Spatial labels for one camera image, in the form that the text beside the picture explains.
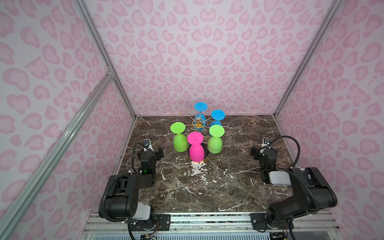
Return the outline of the magenta wine glass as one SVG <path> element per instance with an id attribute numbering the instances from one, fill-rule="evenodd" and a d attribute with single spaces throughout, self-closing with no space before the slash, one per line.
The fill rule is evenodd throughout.
<path id="1" fill-rule="evenodd" d="M 205 158 L 205 151 L 202 146 L 204 137 L 199 132 L 192 132 L 188 136 L 188 142 L 190 147 L 190 158 L 193 162 L 199 163 Z"/>

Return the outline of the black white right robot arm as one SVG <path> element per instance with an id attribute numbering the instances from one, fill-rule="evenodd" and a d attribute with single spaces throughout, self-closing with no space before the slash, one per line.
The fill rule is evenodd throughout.
<path id="1" fill-rule="evenodd" d="M 258 227 L 278 229 L 290 221 L 318 213 L 337 205 L 337 196 L 318 168 L 277 169 L 277 151 L 273 148 L 251 148 L 250 155 L 259 162 L 261 180 L 266 185 L 289 186 L 292 195 L 272 203 Z"/>

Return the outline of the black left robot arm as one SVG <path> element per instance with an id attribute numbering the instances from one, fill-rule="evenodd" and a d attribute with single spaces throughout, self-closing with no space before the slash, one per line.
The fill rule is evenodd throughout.
<path id="1" fill-rule="evenodd" d="M 156 163 L 164 157 L 162 148 L 140 153 L 142 171 L 112 175 L 99 205 L 99 216 L 109 222 L 131 222 L 152 227 L 156 224 L 155 210 L 139 202 L 139 190 L 151 188 L 157 179 Z"/>

